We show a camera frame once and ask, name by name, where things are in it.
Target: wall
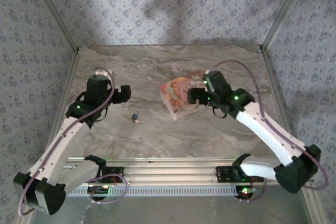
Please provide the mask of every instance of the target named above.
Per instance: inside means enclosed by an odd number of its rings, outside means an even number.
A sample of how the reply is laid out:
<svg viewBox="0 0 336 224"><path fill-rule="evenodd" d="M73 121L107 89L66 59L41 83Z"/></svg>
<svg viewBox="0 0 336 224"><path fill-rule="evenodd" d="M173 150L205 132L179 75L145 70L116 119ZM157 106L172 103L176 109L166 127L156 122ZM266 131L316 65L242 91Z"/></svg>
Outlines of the wall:
<svg viewBox="0 0 336 224"><path fill-rule="evenodd" d="M283 0L54 0L79 46L261 44Z"/></svg>
<svg viewBox="0 0 336 224"><path fill-rule="evenodd" d="M0 223L12 223L13 178L43 152L74 53L41 0L0 0L0 23Z"/></svg>
<svg viewBox="0 0 336 224"><path fill-rule="evenodd" d="M322 150L330 185L321 197L330 223L336 223L335 6L335 0L297 0L269 52L290 127Z"/></svg>

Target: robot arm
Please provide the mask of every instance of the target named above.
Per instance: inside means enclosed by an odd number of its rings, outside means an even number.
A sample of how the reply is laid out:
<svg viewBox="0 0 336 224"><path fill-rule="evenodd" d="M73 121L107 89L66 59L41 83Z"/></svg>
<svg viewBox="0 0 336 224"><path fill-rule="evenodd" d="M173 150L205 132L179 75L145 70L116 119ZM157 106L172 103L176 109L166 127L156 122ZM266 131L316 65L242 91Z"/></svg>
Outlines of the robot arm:
<svg viewBox="0 0 336 224"><path fill-rule="evenodd" d="M24 195L24 204L53 215L70 192L92 178L107 174L106 161L95 156L86 157L80 165L64 174L61 172L73 149L80 144L84 135L101 117L101 112L107 110L111 103L127 102L130 99L130 86L121 86L121 92L115 89L111 99L106 102L112 92L112 89L108 89L108 84L111 85L111 81L104 75L91 76L87 82L86 92L69 106L67 118L64 119L61 129L41 158L26 174L17 173L14 186L19 197L30 183ZM96 113L78 121L99 106L102 108Z"/></svg>
<svg viewBox="0 0 336 224"><path fill-rule="evenodd" d="M210 105L214 114L215 109L220 109L231 115L259 136L279 159L274 162L272 159L243 154L233 162L233 171L239 180L252 176L269 178L277 180L287 191L296 193L317 172L316 164L300 151L308 152L319 161L321 151L316 145L305 146L269 115L265 113L264 117L261 116L259 103L244 89L232 90L221 72L206 73L203 80L206 89L190 89L188 102ZM284 141L279 133L290 139L292 144Z"/></svg>

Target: gray marble floor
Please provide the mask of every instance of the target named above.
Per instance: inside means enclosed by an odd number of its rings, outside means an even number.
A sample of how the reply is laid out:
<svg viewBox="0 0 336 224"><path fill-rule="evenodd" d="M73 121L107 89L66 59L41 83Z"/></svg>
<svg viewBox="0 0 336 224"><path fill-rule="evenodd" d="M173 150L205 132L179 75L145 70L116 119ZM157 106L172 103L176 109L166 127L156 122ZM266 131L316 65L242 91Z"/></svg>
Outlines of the gray marble floor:
<svg viewBox="0 0 336 224"><path fill-rule="evenodd" d="M107 117L92 127L73 157L273 156L250 129L230 117L215 117L210 108L174 121L159 92L159 86L171 79L196 69L210 69L223 59L236 59L254 73L266 112L279 121L258 46L100 46L81 48L79 57L69 104L85 91L96 66L112 70L117 87L129 84L132 98L124 104L112 104ZM218 70L233 89L244 88L256 97L253 82L241 66L230 63ZM135 111L141 123L131 121Z"/></svg>

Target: metal bracket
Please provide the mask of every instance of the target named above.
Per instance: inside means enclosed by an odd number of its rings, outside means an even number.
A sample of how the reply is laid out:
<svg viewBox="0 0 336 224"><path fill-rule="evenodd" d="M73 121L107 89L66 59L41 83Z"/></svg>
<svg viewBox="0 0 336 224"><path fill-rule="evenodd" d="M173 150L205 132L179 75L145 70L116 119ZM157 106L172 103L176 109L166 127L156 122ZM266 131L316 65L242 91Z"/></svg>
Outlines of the metal bracket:
<svg viewBox="0 0 336 224"><path fill-rule="evenodd" d="M217 166L215 168L215 174L218 183L258 183L264 182L261 177L246 177L239 179L233 172L232 166Z"/></svg>
<svg viewBox="0 0 336 224"><path fill-rule="evenodd" d="M104 168L104 174L119 174L120 176L124 176L124 167L105 167ZM122 179L117 176L110 176L106 178L102 178L100 180L101 185L99 186L89 186L87 189L88 195L90 194L102 194L103 196L94 196L92 197L96 201L101 201L106 198L106 195L109 193L109 188L104 187L104 184L117 184L122 183Z"/></svg>
<svg viewBox="0 0 336 224"><path fill-rule="evenodd" d="M124 167L106 167L104 174L119 174L120 176L124 176ZM107 184L111 184L111 183L122 183L122 179L119 177L107 177L107 178L103 178L101 180L102 183L107 183Z"/></svg>

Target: purple cable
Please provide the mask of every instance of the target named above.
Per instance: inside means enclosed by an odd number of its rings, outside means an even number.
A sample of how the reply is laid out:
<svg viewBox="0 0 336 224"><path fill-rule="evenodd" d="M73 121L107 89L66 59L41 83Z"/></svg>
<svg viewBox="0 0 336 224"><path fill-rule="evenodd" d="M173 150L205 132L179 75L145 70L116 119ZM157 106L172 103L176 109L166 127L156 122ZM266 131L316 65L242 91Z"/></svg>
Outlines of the purple cable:
<svg viewBox="0 0 336 224"><path fill-rule="evenodd" d="M264 195L264 193L266 192L266 188L267 188L267 181L266 181L266 178L264 178L264 183L263 183L263 185L262 185L263 187L263 189L262 189L262 191L261 191L261 193L257 196L257 197L255 197L254 199L249 199L248 201L255 201L255 200L258 200L258 199L260 199L263 195Z"/></svg>
<svg viewBox="0 0 336 224"><path fill-rule="evenodd" d="M286 136L284 136L281 132L279 132L268 120L267 118L265 118L265 112L264 112L264 107L263 107L263 103L261 102L261 94L258 88L258 84L257 84L257 80L254 77L254 75L252 74L252 72L249 70L249 68L242 62L238 61L238 60L223 60L220 61L219 63L217 63L212 70L210 70L210 72L214 71L219 65L223 64L223 63L227 63L227 62L235 62L240 64L241 66L243 66L248 73L250 74L253 83L256 87L257 90L257 95L258 95L258 101L259 101L259 108L260 108L260 115L262 116L262 119L264 119L265 123L267 124L268 127L271 128L271 130L273 130L278 136L281 137L282 140L284 140L286 143L288 143L289 145L293 146L295 149L297 149L298 151L304 153L307 157L309 157L314 164L317 165L317 167L321 170L323 178L324 178L324 183L322 186L319 187L311 187L311 186L305 186L305 188L308 189L312 189L312 190L324 190L327 185L328 185L328 175L326 170L322 167L322 165L320 164L320 162L318 162L312 155L310 155L306 150L302 149L300 146L297 146L295 143L293 143L290 139L288 139Z"/></svg>
<svg viewBox="0 0 336 224"><path fill-rule="evenodd" d="M54 150L56 149L56 147L58 146L58 144L60 143L60 141L62 140L63 136L65 136L68 131L71 130L71 128L77 124L78 122L82 121L83 119L95 114L97 111L99 111L102 107L104 107L112 98L113 96L113 93L114 93L114 77L112 75L112 73L110 73L106 68L103 68L103 67L96 67L94 69L94 72L96 72L97 69L101 69L101 70L104 70L108 75L109 77L111 78L111 81L112 81L112 90L111 90L111 93L110 95L108 96L108 98L102 103L102 105L100 105L99 107L97 107L95 110L87 113L86 115L82 116L81 118L75 120L73 123L71 123L64 131L63 133L61 134L61 136L57 139L57 141L55 142L55 144L52 146L52 148L50 149L50 151L48 152L48 154L46 155L45 159L42 161L39 169L35 172L35 174L31 177L31 179L28 181L27 185L25 186L25 188L23 189L23 192L21 194L21 197L20 197L20 200L19 200L19 207L18 207L18 214L19 216L25 216L29 213L31 213L34 209L30 209L29 211L27 212L22 212L22 204L23 204L23 201L24 201L24 198L25 198L25 195L29 189L29 187L31 186L31 184L33 183L34 179L37 177L37 175L40 173L40 169L44 168L45 164L47 163L48 159L50 158L50 156L52 155L52 153L54 152Z"/></svg>
<svg viewBox="0 0 336 224"><path fill-rule="evenodd" d="M126 179L123 177L123 176L120 176L119 174L116 174L116 173L109 173L109 174L106 174L106 175L103 175L103 176L100 176L100 177L97 177L97 178L93 178L93 179L90 179L87 181L87 183L89 182L94 182L96 180L99 180L99 179L102 179L102 178L106 178L106 177L112 177L112 176L115 176L115 177L118 177L118 178L121 178L122 181L125 183L125 190L124 192L122 193L122 195L118 198L118 199L115 199L115 200L110 200L110 201L96 201L92 198L92 195L89 197L90 200L93 202L93 203L97 203L97 204L109 204L109 203L114 203L114 202L117 202L119 200L121 200L125 194L127 193L127 190L128 190L128 185L127 185L127 181Z"/></svg>

